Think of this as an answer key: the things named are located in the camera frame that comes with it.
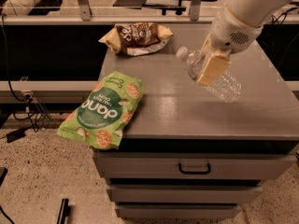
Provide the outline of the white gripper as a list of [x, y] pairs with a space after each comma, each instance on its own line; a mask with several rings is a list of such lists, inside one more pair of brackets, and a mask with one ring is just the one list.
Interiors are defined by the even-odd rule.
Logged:
[[196, 83], [203, 86], [211, 85], [231, 65], [231, 60], [222, 55], [207, 56], [212, 52], [212, 47], [239, 53], [251, 45], [262, 29], [262, 26], [256, 27], [241, 21], [225, 5], [212, 22], [210, 35], [206, 37], [200, 49], [200, 57], [206, 57], [203, 61], [203, 67], [197, 76]]

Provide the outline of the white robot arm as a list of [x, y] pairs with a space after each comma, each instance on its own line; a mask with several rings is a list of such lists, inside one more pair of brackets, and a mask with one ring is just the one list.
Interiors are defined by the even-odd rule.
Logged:
[[291, 0], [227, 0], [200, 51], [196, 82], [209, 86], [230, 66], [232, 54], [247, 49], [273, 13]]

